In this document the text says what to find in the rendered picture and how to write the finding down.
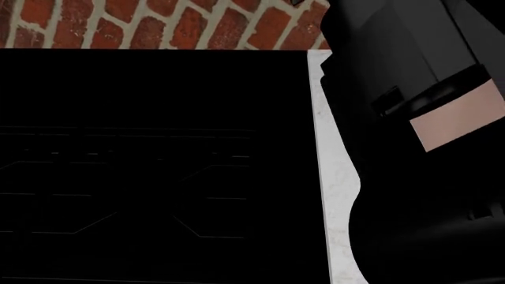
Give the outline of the black glass cooktop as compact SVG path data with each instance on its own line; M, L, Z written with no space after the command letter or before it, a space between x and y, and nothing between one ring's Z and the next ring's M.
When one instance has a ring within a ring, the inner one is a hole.
M0 284L331 284L307 52L0 49Z

